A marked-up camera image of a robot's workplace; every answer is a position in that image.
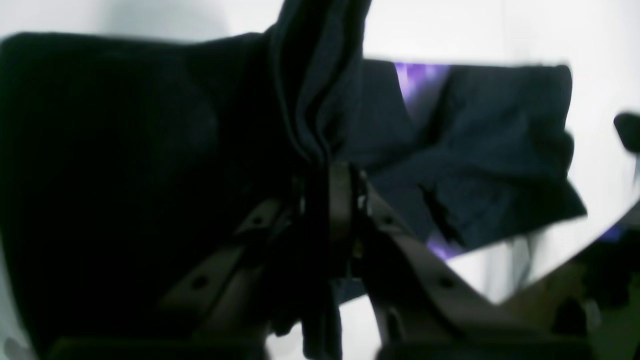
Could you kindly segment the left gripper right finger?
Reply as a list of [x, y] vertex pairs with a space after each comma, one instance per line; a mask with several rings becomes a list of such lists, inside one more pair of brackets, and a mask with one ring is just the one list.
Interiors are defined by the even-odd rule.
[[590, 346], [523, 325], [416, 239], [359, 171], [327, 169], [329, 278], [360, 280], [378, 360], [591, 360]]

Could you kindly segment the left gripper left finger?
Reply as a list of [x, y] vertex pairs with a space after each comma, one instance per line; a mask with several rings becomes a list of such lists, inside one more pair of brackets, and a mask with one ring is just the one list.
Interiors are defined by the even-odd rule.
[[153, 335], [67, 337], [52, 360], [267, 360], [299, 322], [311, 350], [311, 175], [259, 203], [224, 246], [160, 297]]

